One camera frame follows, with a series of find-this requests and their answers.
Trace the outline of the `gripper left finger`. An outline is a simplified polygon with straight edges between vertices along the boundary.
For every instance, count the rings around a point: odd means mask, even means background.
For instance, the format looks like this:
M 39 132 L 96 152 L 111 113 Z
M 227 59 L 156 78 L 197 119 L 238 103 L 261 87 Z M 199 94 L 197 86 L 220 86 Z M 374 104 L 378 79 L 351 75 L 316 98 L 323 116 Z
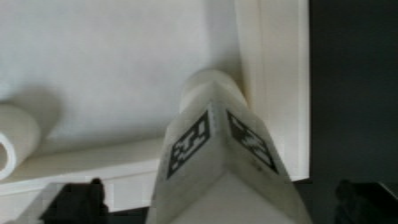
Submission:
M 67 183 L 39 216 L 44 224 L 106 224 L 108 206 L 99 178 Z

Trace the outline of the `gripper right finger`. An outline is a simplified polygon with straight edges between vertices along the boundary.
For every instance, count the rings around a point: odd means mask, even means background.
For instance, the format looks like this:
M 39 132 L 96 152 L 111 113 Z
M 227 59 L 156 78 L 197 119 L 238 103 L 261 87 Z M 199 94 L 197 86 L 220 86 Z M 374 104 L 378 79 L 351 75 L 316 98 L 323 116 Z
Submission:
M 380 183 L 342 180 L 335 198 L 334 224 L 398 224 L 398 197 Z

